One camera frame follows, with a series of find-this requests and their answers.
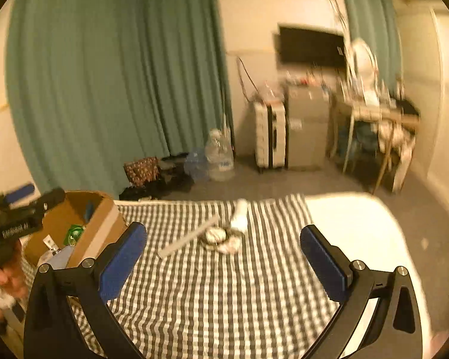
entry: brown bag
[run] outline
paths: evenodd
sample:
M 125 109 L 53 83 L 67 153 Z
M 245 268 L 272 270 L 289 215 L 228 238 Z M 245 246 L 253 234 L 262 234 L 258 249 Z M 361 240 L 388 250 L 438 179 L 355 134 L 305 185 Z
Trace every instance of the brown bag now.
M 155 181 L 160 175 L 158 158 L 156 157 L 125 163 L 123 167 L 128 180 L 138 188 L 142 188 L 146 182 Z

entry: bed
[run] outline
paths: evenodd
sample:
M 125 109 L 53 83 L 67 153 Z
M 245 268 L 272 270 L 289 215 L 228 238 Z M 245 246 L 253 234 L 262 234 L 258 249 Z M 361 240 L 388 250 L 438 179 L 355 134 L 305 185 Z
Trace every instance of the bed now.
M 290 195 L 252 202 L 238 254 L 206 251 L 195 240 L 164 261 L 156 255 L 159 249 L 214 214 L 229 222 L 235 203 L 116 204 L 127 222 L 145 224 L 148 243 L 109 306 L 146 358 L 301 358 L 339 307 L 301 251 L 299 234 L 310 223 L 350 260 L 363 260 L 374 270 L 408 268 L 427 358 L 430 322 L 420 278 L 398 223 L 378 199 Z M 31 284 L 33 269 L 24 267 Z M 344 356 L 359 345 L 375 303 L 369 302 Z M 72 308 L 88 346 L 103 355 L 79 304 L 72 302 Z

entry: green package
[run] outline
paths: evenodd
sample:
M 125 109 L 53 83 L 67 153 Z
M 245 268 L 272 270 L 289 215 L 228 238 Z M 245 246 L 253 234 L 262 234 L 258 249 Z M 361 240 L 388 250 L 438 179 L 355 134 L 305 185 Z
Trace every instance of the green package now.
M 81 234 L 85 230 L 82 225 L 73 224 L 70 229 L 66 232 L 65 240 L 63 241 L 64 246 L 75 246 L 80 239 Z

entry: screw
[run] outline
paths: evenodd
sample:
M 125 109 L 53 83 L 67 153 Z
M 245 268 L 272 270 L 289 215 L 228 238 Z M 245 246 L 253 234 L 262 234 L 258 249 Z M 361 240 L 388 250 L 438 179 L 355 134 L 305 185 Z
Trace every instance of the screw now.
M 48 271 L 49 268 L 50 268 L 50 265 L 48 265 L 47 263 L 44 263 L 38 268 L 38 271 L 41 272 L 42 274 L 44 274 Z
M 407 275 L 407 268 L 402 266 L 398 267 L 398 273 L 405 277 Z
M 363 271 L 366 268 L 366 265 L 364 264 L 364 262 L 360 261 L 360 260 L 355 260 L 352 263 L 353 267 L 358 270 L 358 271 Z
M 95 260 L 93 258 L 86 258 L 82 263 L 82 267 L 90 268 L 95 264 Z

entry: white suitcase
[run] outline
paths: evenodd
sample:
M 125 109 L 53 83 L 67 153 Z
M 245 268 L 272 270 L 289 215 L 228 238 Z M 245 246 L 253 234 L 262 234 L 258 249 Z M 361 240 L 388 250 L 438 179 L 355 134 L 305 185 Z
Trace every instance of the white suitcase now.
M 286 161 L 286 112 L 284 104 L 254 103 L 256 117 L 256 164 L 282 168 Z

